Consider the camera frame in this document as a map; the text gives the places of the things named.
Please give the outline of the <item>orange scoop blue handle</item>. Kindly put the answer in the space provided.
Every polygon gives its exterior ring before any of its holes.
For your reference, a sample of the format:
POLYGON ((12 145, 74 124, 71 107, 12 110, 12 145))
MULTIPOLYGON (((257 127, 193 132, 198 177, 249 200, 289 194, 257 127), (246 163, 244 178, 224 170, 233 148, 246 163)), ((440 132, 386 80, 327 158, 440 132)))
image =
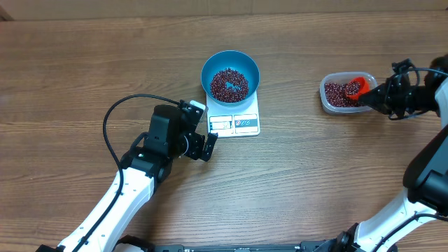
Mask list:
POLYGON ((369 91, 368 81, 364 77, 356 77, 346 85, 344 93, 346 98, 358 101, 361 95, 369 91))

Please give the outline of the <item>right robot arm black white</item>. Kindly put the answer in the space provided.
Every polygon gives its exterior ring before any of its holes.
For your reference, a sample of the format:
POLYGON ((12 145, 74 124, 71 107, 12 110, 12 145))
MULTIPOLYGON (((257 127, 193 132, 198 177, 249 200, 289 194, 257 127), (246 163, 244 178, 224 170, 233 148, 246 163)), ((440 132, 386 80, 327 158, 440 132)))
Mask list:
POLYGON ((440 132, 410 162, 403 191, 375 216, 356 223, 317 251, 396 251, 397 242, 425 223, 447 220, 447 56, 435 58, 428 68, 410 59, 392 64, 393 75, 376 88, 358 96, 389 120, 403 120, 434 111, 441 119, 440 132), (411 84, 409 74, 426 72, 411 84))

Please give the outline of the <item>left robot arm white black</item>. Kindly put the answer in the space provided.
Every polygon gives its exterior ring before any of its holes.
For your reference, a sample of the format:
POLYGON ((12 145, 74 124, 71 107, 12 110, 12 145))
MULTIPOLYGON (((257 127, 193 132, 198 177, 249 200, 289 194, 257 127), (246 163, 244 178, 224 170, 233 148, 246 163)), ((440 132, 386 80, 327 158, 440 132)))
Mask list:
POLYGON ((54 252, 154 251, 151 243, 124 235, 126 227, 171 172, 175 158, 211 158, 215 134, 196 133, 207 107, 197 101, 154 108, 148 131, 141 133, 119 161, 113 183, 88 217, 54 252))

